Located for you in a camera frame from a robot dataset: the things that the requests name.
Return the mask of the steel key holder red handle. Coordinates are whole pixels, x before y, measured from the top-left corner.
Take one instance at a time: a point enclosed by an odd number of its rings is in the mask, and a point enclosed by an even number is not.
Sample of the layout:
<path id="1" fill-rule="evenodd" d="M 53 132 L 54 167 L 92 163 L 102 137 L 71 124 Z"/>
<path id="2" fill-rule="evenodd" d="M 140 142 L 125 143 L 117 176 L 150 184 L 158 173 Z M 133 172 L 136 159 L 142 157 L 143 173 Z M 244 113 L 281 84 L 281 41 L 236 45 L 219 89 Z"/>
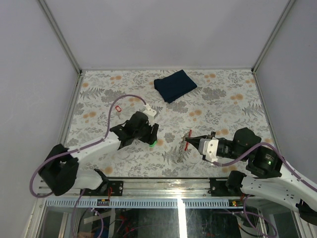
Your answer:
<path id="1" fill-rule="evenodd" d="M 192 135 L 192 129 L 189 129 L 188 132 L 186 132 L 182 138 L 181 138 L 181 142 L 180 142 L 180 146 L 179 146 L 179 152 L 178 152 L 178 157 L 176 162 L 179 163 L 184 163 L 184 161 L 186 160 L 185 155 L 187 153 L 187 149 L 188 149 L 188 142 L 185 140 L 186 137 L 191 137 Z"/>

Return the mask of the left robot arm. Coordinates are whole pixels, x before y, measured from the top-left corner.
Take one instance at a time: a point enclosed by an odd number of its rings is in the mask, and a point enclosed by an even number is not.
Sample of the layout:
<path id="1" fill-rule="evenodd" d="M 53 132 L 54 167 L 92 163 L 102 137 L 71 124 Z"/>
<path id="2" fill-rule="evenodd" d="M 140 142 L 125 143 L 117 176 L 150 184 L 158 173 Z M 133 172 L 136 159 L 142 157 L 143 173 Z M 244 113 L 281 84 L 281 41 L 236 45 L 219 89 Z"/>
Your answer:
<path id="1" fill-rule="evenodd" d="M 80 167 L 105 154 L 131 145 L 134 140 L 154 145 L 159 125 L 147 114 L 134 113 L 129 120 L 109 129 L 106 137 L 88 142 L 78 149 L 58 144 L 53 147 L 39 176 L 53 195 L 61 196 L 71 189 L 80 189 L 84 196 L 102 196 L 110 193 L 110 180 L 100 169 L 80 170 Z"/>

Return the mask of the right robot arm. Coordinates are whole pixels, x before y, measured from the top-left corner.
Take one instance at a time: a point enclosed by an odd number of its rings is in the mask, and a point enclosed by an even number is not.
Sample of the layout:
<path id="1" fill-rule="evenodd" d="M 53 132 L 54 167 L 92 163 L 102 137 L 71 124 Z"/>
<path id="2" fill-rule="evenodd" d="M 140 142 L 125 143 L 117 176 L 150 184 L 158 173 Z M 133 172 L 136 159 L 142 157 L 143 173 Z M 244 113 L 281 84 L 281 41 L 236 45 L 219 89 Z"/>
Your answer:
<path id="1" fill-rule="evenodd" d="M 310 224 L 317 224 L 317 185 L 294 169 L 271 144 L 262 142 L 250 129 L 235 132 L 232 140 L 210 135 L 186 137 L 203 161 L 228 167 L 246 161 L 248 176 L 232 171 L 226 181 L 230 195 L 253 195 L 283 205 Z"/>

